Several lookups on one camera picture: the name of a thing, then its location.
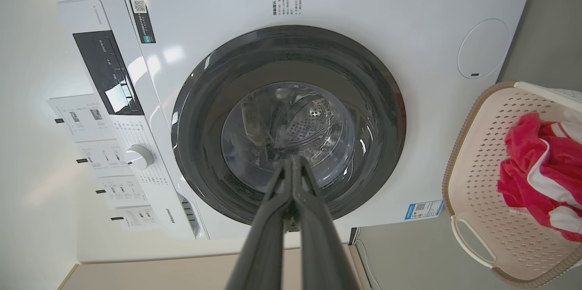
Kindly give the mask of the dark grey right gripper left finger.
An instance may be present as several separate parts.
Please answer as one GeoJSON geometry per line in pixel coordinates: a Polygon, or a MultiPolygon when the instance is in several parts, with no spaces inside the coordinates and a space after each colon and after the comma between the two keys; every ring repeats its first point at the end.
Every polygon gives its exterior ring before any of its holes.
{"type": "Polygon", "coordinates": [[[283,240],[292,200],[292,161],[279,162],[226,290],[281,290],[283,240]]]}

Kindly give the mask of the cream perforated laundry basket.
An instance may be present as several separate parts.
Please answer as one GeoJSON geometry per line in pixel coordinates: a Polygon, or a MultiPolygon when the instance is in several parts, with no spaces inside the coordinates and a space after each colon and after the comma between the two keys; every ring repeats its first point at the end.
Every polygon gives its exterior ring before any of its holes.
{"type": "Polygon", "coordinates": [[[519,81],[489,87],[472,106],[443,178],[443,205],[459,245],[518,288],[542,286],[574,268],[582,271],[582,244],[511,213],[497,191],[509,129],[524,114],[556,121],[567,109],[582,113],[582,92],[519,81]]]}

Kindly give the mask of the blue energy label sticker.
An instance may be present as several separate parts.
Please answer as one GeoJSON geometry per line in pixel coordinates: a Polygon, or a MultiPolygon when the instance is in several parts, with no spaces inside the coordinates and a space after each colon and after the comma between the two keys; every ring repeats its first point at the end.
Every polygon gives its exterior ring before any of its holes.
{"type": "Polygon", "coordinates": [[[443,207],[443,200],[410,204],[405,216],[405,221],[418,218],[437,217],[443,207]]]}

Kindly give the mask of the black washer display panel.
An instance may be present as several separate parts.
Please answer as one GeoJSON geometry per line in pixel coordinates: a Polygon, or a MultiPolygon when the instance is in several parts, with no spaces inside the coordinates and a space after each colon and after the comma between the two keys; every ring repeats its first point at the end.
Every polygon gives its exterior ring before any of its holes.
{"type": "Polygon", "coordinates": [[[73,37],[108,114],[143,116],[114,33],[104,30],[73,37]]]}

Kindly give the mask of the round white filter cover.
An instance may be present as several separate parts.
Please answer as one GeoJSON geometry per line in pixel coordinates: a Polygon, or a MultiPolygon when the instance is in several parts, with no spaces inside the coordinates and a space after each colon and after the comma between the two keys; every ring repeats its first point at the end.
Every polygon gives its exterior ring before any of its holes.
{"type": "Polygon", "coordinates": [[[457,66],[469,79],[492,73],[503,62],[510,45],[507,25],[499,19],[488,19],[476,25],[460,46],[457,66]]]}

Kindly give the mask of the dark round washer door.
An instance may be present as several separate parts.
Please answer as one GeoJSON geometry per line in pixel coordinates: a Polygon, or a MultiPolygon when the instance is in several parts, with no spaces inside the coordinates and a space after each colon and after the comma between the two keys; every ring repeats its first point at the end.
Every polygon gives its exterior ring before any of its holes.
{"type": "Polygon", "coordinates": [[[187,78],[173,112],[188,184],[246,225],[280,161],[305,158],[338,219],[380,190],[405,144],[405,104],[388,68],[357,41],[307,25],[221,45],[187,78]]]}

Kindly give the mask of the dark QR code sticker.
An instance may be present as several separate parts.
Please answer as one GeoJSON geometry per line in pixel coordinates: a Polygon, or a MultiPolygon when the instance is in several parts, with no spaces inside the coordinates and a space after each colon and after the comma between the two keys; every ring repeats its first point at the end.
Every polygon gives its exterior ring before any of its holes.
{"type": "Polygon", "coordinates": [[[129,3],[133,13],[137,35],[141,43],[156,43],[156,38],[148,14],[146,0],[129,0],[129,3]]]}

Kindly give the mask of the white instruction sheet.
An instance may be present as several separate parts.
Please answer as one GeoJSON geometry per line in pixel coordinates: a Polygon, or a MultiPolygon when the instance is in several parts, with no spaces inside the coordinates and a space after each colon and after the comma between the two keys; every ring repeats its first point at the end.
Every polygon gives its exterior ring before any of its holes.
{"type": "Polygon", "coordinates": [[[95,182],[96,193],[113,209],[150,205],[135,176],[102,177],[95,182]]]}
{"type": "Polygon", "coordinates": [[[129,231],[155,230],[160,227],[157,216],[150,206],[116,209],[110,220],[129,231]]]}
{"type": "Polygon", "coordinates": [[[96,178],[130,176],[133,170],[125,161],[124,151],[117,140],[75,143],[85,165],[96,178]]]}
{"type": "Polygon", "coordinates": [[[58,97],[46,103],[57,118],[64,121],[74,142],[116,138],[107,111],[97,95],[58,97]]]}

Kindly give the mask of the white washer dial knob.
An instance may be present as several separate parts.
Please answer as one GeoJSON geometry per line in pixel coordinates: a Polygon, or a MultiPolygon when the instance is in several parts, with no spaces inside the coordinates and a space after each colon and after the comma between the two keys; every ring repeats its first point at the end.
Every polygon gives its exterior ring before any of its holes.
{"type": "Polygon", "coordinates": [[[145,170],[154,163],[154,156],[145,147],[132,145],[125,151],[125,160],[133,170],[145,170]]]}

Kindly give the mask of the red and white garment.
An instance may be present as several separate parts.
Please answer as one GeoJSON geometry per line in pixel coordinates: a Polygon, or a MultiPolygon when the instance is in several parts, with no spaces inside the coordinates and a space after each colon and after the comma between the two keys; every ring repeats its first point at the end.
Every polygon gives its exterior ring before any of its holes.
{"type": "Polygon", "coordinates": [[[566,110],[559,122],[526,114],[505,145],[497,190],[511,212],[582,243],[582,113],[566,110]]]}

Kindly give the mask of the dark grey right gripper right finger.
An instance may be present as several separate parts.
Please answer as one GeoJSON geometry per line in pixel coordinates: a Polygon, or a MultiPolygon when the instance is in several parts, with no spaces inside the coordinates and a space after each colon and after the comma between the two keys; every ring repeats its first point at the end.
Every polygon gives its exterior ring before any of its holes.
{"type": "Polygon", "coordinates": [[[293,203],[301,233],[303,290],[360,290],[316,178],[293,158],[293,203]]]}

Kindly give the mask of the beige cabinet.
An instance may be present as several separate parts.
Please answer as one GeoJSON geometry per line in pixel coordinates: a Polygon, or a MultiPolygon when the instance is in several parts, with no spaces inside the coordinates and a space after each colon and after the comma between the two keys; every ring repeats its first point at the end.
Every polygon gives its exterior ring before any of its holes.
{"type": "MultiPolygon", "coordinates": [[[[355,246],[343,245],[360,290],[372,290],[355,246]]],[[[224,290],[239,255],[75,265],[58,290],[224,290]]],[[[301,290],[301,250],[283,251],[283,290],[301,290]]]]}

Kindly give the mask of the white front-load washing machine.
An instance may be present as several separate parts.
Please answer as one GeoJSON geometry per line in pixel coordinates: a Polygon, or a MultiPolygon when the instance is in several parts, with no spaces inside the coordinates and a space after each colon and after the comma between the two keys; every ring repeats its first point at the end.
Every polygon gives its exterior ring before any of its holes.
{"type": "MultiPolygon", "coordinates": [[[[160,227],[174,237],[198,240],[178,193],[194,206],[202,240],[244,238],[251,226],[225,217],[202,201],[181,173],[173,153],[177,96],[198,64],[212,52],[255,30],[307,25],[357,41],[388,68],[405,104],[405,144],[380,190],[352,213],[333,218],[343,241],[355,236],[361,227],[405,222],[410,204],[442,200],[441,179],[464,118],[475,99],[496,82],[507,57],[492,73],[469,79],[457,66],[460,46],[476,25],[499,19],[509,29],[510,48],[527,2],[145,1],[156,38],[152,44],[141,43],[129,0],[69,0],[60,2],[58,9],[71,35],[104,30],[114,33],[144,111],[143,116],[107,113],[114,140],[124,154],[132,145],[141,145],[154,156],[147,169],[131,168],[132,176],[139,181],[160,227]]],[[[100,97],[87,68],[86,75],[100,97]]]]}

